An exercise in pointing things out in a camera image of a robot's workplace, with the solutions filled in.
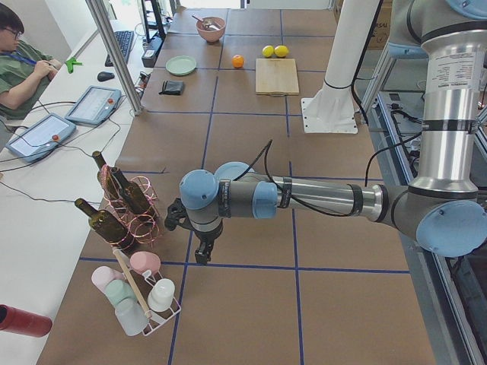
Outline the mint green cup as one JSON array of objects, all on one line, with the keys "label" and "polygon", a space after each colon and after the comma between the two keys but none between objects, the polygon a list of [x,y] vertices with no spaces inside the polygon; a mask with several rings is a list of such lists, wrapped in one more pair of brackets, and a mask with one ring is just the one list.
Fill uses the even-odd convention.
[{"label": "mint green cup", "polygon": [[104,290],[106,298],[115,307],[124,299],[136,300],[136,295],[131,286],[120,279],[111,281]]}]

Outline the white cup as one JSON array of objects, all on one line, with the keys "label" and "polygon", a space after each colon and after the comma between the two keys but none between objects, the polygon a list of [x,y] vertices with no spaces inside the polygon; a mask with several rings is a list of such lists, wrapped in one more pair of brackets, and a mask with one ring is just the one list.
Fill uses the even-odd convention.
[{"label": "white cup", "polygon": [[148,295],[149,308],[155,312],[164,312],[172,304],[175,285],[171,279],[162,278],[155,283]]}]

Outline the metal scoop in bowl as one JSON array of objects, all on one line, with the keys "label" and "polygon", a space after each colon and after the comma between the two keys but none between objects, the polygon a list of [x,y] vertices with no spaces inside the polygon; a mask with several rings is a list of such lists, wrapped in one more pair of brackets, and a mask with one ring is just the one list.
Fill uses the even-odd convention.
[{"label": "metal scoop in bowl", "polygon": [[211,20],[209,20],[207,18],[199,17],[199,16],[197,16],[195,14],[193,14],[192,17],[194,19],[196,19],[197,21],[201,22],[202,23],[202,26],[206,30],[220,30],[221,29],[221,26],[219,26],[214,21],[211,21]]}]

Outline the front brown wine bottle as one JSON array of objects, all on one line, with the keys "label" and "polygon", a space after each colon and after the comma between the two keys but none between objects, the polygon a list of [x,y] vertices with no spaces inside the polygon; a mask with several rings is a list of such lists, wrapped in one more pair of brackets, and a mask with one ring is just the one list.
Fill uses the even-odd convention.
[{"label": "front brown wine bottle", "polygon": [[75,206],[88,216],[88,224],[99,236],[113,248],[120,249],[126,254],[132,254],[139,246],[139,241],[108,210],[97,210],[83,198],[75,200]]}]

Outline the upper yellow lemon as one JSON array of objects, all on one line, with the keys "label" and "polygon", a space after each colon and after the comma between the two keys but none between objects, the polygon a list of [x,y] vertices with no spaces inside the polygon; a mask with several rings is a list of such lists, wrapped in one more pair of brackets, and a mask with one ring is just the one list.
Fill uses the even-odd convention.
[{"label": "upper yellow lemon", "polygon": [[274,55],[274,51],[274,46],[267,45],[262,48],[261,54],[264,58],[271,58]]}]

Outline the folded dark grey cloth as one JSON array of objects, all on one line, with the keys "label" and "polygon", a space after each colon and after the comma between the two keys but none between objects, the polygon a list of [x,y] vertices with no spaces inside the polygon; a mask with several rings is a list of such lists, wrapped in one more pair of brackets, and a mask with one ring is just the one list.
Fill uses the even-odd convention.
[{"label": "folded dark grey cloth", "polygon": [[159,94],[179,96],[183,94],[184,88],[185,84],[183,81],[166,80],[163,81]]}]

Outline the aluminium frame post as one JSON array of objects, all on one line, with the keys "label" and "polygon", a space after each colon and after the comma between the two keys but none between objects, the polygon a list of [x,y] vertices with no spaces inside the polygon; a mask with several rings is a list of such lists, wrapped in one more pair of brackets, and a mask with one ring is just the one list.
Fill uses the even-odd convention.
[{"label": "aluminium frame post", "polygon": [[103,44],[105,45],[111,61],[113,62],[119,82],[122,85],[123,91],[125,92],[126,98],[129,101],[133,114],[138,116],[142,113],[143,107],[140,97],[135,90],[135,86],[132,83],[132,77],[126,65],[126,61],[123,58],[123,55],[119,49],[119,44],[113,34],[113,28],[107,15],[106,7],[102,1],[86,0],[85,2],[101,35]]}]

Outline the pale green plate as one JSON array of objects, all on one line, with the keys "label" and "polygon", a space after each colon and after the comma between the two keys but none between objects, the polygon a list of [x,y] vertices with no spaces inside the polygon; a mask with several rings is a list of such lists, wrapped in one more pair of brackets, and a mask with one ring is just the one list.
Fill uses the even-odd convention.
[{"label": "pale green plate", "polygon": [[191,56],[175,56],[166,62],[165,68],[172,75],[185,76],[196,70],[197,62]]}]

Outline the far teach pendant tablet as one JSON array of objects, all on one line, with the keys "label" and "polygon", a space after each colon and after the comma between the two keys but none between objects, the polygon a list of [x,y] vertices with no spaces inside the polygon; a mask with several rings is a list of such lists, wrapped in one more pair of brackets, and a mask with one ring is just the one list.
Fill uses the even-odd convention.
[{"label": "far teach pendant tablet", "polygon": [[78,125],[97,126],[117,108],[121,96],[118,89],[92,85],[79,97],[65,118]]}]

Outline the red cylinder bottle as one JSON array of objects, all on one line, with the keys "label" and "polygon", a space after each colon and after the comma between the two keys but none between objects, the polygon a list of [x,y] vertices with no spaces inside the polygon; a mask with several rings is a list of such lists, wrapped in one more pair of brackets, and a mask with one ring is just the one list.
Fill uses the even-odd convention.
[{"label": "red cylinder bottle", "polygon": [[2,331],[41,338],[50,332],[52,325],[53,322],[49,317],[5,304],[1,305]]}]

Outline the person in green shirt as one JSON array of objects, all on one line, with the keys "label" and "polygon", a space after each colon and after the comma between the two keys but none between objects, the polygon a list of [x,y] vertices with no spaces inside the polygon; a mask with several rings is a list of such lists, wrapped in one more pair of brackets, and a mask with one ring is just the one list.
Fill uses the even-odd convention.
[{"label": "person in green shirt", "polygon": [[24,25],[1,5],[1,115],[22,120],[39,100],[62,63],[21,39]]}]

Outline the black keyboard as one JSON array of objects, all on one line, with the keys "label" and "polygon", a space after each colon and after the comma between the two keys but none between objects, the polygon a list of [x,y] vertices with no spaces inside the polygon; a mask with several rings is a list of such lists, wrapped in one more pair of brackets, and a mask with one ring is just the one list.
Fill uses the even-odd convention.
[{"label": "black keyboard", "polygon": [[132,30],[116,30],[113,35],[118,42],[120,52],[125,63],[129,62],[130,53],[132,51],[132,43],[134,39],[134,32]]}]

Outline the pink cup on top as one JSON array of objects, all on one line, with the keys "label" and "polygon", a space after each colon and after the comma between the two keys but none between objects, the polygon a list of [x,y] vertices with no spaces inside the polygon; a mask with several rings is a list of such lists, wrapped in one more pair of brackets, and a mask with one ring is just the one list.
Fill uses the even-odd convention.
[{"label": "pink cup on top", "polygon": [[153,252],[139,251],[132,254],[129,259],[131,268],[138,274],[142,275],[146,271],[152,274],[159,272],[161,268],[161,260],[158,255]]}]

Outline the back brown wine bottle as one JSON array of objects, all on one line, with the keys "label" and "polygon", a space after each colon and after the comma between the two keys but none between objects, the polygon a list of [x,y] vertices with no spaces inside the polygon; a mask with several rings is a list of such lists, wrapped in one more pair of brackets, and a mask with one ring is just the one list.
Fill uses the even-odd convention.
[{"label": "back brown wine bottle", "polygon": [[110,174],[110,167],[107,165],[102,153],[94,151],[91,155],[98,167],[97,179],[104,191],[105,197],[110,201],[119,199],[117,185]]}]

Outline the orange fruit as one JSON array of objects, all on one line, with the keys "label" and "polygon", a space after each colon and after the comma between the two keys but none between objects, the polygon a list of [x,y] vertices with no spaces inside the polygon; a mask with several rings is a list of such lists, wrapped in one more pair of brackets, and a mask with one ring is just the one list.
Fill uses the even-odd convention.
[{"label": "orange fruit", "polygon": [[242,55],[239,55],[239,54],[234,55],[232,57],[231,63],[233,65],[233,67],[236,68],[236,69],[243,68],[244,63],[245,63],[245,58]]}]

